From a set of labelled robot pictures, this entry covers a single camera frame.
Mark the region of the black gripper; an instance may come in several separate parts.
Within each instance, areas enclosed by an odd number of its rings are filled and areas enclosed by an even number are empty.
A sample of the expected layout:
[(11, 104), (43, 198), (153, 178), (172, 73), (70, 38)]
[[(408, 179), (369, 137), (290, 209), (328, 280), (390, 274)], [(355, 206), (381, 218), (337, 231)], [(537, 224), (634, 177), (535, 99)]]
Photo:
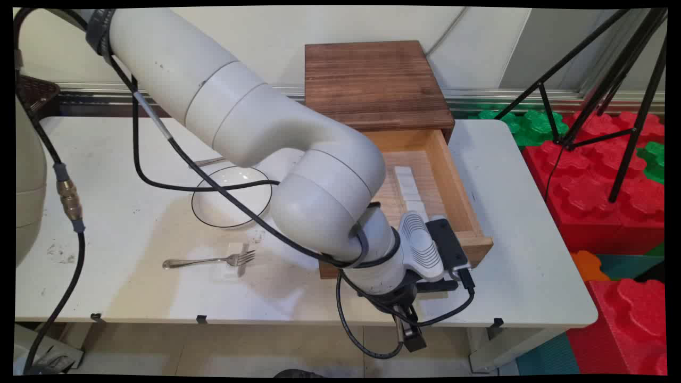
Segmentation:
[[(367, 294), (367, 300), (382, 313), (394, 314), (398, 312), (412, 322), (419, 321), (413, 303), (418, 295), (418, 282), (422, 278), (413, 271), (407, 271), (399, 285), (390, 293)], [(427, 347), (422, 330), (418, 326), (400, 320), (402, 342), (407, 351), (413, 353)]]

